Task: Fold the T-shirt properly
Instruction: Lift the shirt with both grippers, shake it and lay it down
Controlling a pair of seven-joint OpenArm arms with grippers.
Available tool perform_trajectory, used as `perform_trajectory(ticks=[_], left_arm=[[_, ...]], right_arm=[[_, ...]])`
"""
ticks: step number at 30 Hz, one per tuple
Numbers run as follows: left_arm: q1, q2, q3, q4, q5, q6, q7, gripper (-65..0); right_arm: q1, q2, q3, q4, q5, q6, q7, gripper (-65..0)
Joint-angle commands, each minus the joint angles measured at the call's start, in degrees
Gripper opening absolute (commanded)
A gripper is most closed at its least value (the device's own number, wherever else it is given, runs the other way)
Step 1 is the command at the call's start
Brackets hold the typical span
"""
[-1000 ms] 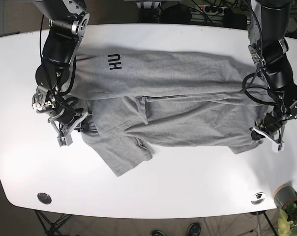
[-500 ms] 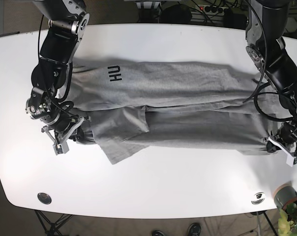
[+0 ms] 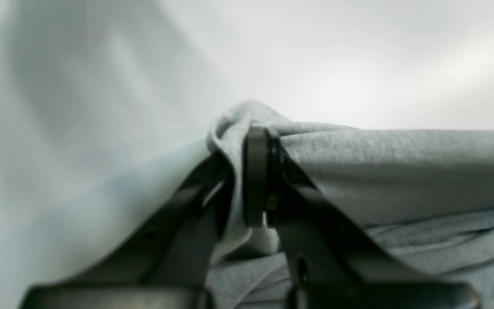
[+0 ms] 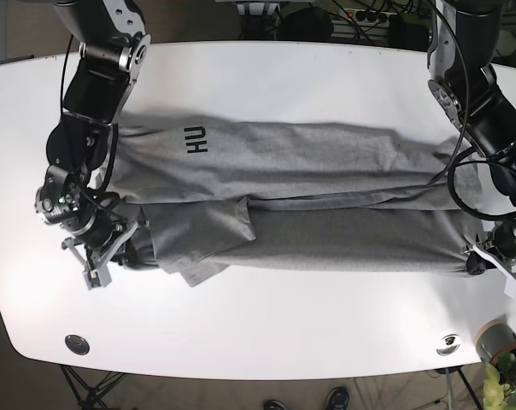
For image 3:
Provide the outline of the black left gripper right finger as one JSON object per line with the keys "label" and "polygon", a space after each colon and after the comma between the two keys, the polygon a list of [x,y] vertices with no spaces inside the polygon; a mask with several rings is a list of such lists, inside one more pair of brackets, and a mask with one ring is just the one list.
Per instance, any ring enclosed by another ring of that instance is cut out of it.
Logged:
{"label": "black left gripper right finger", "polygon": [[243,149],[244,220],[274,229],[292,287],[285,309],[479,309],[467,283],[400,262],[333,206],[265,127]]}

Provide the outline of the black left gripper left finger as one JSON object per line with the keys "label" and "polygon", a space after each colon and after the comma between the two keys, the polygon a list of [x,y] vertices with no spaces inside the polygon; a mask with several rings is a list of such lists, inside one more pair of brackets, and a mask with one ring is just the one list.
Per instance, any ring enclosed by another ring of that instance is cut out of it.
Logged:
{"label": "black left gripper left finger", "polygon": [[215,309],[205,282],[234,182],[225,156],[211,154],[116,250],[75,276],[32,287],[20,307]]}

